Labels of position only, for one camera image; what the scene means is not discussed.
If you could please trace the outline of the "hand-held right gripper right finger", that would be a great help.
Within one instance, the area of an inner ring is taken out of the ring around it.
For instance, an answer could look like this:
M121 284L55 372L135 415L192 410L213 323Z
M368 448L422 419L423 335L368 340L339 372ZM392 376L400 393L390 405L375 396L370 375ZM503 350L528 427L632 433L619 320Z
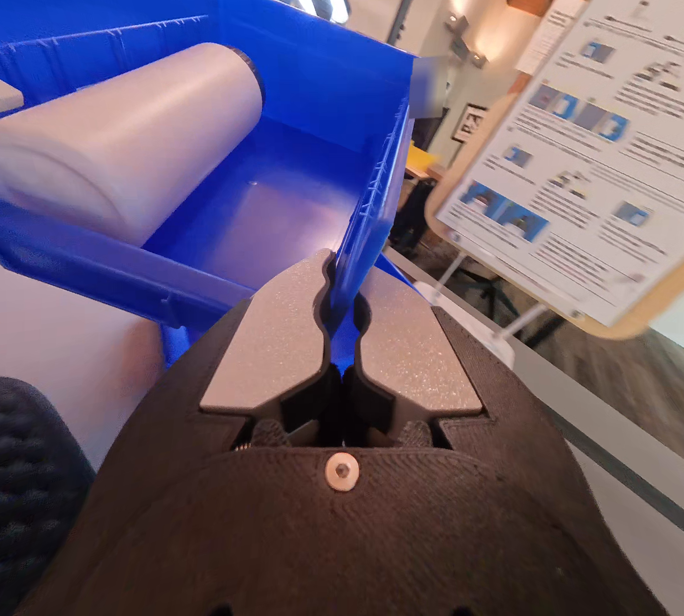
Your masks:
M364 421L432 421L483 410L425 298L373 267L356 296L352 402Z

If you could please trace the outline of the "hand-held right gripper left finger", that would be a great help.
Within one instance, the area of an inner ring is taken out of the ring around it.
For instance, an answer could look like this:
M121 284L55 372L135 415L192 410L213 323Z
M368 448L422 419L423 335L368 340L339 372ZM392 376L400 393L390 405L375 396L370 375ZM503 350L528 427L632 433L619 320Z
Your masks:
M280 414L285 398L320 379L330 341L321 303L335 255L320 249L266 282L249 300L200 408L214 414Z

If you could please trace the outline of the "white plastic bottle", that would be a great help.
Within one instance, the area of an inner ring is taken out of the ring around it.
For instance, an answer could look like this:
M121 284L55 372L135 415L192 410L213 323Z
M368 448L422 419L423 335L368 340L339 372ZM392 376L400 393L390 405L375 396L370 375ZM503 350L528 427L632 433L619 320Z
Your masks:
M1 119L1 200L141 247L248 136L259 86L204 42Z

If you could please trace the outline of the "blue plastic bin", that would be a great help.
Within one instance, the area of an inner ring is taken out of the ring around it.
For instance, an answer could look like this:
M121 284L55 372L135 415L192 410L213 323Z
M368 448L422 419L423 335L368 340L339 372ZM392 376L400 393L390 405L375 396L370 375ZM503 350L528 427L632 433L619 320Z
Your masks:
M201 42L252 59L261 120L141 249L1 202L1 271L160 325L166 365L315 251L342 320L381 260L413 121L413 57L277 0L1 0L21 112Z

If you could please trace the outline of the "framed marker picture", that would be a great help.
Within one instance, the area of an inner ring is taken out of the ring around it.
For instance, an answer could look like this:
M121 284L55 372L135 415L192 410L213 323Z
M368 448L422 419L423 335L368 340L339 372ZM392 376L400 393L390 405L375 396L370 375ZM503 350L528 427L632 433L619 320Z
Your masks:
M468 142L482 124L487 112L487 107L466 103L457 125L451 133L451 140L459 143Z

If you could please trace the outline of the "instruction sign stand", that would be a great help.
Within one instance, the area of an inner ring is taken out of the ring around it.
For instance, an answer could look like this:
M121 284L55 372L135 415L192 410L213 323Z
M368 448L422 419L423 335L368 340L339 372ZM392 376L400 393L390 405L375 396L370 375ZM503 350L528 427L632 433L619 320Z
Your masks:
M587 334L640 335L683 293L683 0L589 0L494 105L428 226Z

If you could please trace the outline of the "white paper notice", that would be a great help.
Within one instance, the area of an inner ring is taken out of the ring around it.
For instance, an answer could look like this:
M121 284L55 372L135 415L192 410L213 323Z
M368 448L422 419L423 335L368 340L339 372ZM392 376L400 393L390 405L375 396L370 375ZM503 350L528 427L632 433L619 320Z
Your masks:
M572 26L585 4L585 0L553 0L517 61L515 69L519 73L535 75Z

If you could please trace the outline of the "grey wall lamp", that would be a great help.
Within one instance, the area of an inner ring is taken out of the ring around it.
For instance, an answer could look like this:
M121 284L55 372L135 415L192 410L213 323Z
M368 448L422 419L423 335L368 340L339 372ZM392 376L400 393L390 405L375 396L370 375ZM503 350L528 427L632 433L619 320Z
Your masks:
M449 53L454 57L455 63L459 66L470 65L477 70L482 70L488 60L483 53L468 45L466 37L470 24L466 16L451 12L444 26L451 35Z

